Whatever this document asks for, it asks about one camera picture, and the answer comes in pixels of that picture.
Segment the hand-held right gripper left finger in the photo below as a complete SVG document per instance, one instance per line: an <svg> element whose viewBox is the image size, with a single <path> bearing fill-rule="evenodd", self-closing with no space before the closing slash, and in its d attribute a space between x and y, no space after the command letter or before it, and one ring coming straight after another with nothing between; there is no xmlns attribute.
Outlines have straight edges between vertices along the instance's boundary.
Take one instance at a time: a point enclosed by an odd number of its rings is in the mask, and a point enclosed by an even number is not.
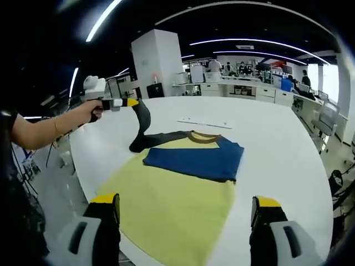
<svg viewBox="0 0 355 266"><path fill-rule="evenodd" d="M60 232L49 265L119 265L120 196L94 198L84 214Z"/></svg>

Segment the person's left hand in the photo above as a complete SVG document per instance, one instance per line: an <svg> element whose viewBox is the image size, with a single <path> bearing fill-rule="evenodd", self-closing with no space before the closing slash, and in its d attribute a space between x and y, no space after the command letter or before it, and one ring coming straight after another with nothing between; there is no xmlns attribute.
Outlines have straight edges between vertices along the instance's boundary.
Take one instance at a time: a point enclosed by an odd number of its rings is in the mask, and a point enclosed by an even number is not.
<svg viewBox="0 0 355 266"><path fill-rule="evenodd" d="M103 104L100 100L88 100L76 109L79 126L96 122L102 117Z"/></svg>

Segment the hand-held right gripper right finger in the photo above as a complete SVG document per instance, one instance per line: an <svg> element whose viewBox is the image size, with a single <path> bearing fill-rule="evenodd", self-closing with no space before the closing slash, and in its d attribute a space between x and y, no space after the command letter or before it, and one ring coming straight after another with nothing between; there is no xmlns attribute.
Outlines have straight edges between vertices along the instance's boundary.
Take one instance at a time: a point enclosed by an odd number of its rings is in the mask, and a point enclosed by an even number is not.
<svg viewBox="0 0 355 266"><path fill-rule="evenodd" d="M252 198L251 265L321 265L313 238L287 219L281 205L264 196Z"/></svg>

